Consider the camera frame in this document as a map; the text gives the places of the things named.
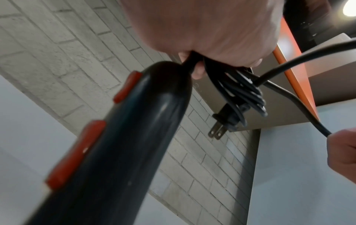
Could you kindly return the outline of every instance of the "light fixture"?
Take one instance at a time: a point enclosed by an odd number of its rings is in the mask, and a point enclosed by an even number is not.
[[[342,9],[342,13],[347,17],[356,16],[356,0],[348,0]]]

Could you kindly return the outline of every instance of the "hand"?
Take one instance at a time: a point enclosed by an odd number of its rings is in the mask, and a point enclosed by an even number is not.
[[[121,0],[141,39],[153,49],[194,50],[232,66],[261,62],[276,47],[284,0]],[[193,78],[205,73],[198,63]]]
[[[340,130],[327,138],[330,168],[356,183],[356,128]]]

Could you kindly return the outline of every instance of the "power cord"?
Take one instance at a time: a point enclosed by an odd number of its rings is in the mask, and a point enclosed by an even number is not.
[[[328,137],[331,132],[326,129],[317,118],[314,117],[314,115],[296,95],[274,84],[273,82],[270,82],[269,79],[301,63],[351,49],[356,49],[356,40],[334,44],[303,54],[291,61],[277,66],[274,69],[271,69],[260,77],[252,74],[246,68],[232,67],[230,65],[211,60],[196,52],[192,52],[189,58],[182,65],[191,73],[195,64],[199,61],[203,61],[205,70],[210,80],[227,101],[227,104],[220,110],[220,112],[213,115],[213,118],[215,118],[217,122],[209,132],[209,137],[211,138],[219,140],[227,130],[232,132],[237,131],[237,125],[240,122],[243,126],[247,126],[247,121],[243,113],[247,112],[251,108],[259,112],[261,116],[267,116],[267,111],[265,109],[266,102],[262,97],[261,90],[258,88],[261,85],[264,85],[278,94],[290,99],[302,111],[314,127],[325,137]]]

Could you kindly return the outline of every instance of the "white wall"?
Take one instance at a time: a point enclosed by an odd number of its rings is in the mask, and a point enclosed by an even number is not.
[[[0,76],[0,224],[20,225],[49,193],[48,172],[76,137]],[[186,223],[147,195],[135,225]]]
[[[318,112],[331,132],[356,127],[356,100]],[[355,224],[356,184],[326,159],[326,138],[310,123],[262,129],[247,224]]]

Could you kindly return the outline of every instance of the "coiled cord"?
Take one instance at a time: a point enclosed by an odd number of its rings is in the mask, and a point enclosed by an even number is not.
[[[195,65],[198,61],[202,60],[210,80],[236,113],[243,126],[247,126],[247,121],[243,113],[248,111],[250,108],[255,109],[262,116],[267,116],[267,112],[264,107],[266,102],[262,97],[261,90],[258,88],[261,85],[265,85],[267,88],[270,88],[271,90],[290,99],[303,112],[314,127],[324,136],[328,137],[331,132],[326,129],[317,118],[314,117],[314,115],[297,96],[270,82],[269,79],[301,63],[351,49],[356,49],[356,40],[334,44],[303,54],[291,61],[277,66],[260,77],[241,68],[235,68],[227,64],[211,60],[196,52],[192,52],[183,66],[188,66],[192,72],[192,69],[194,68],[192,65]]]

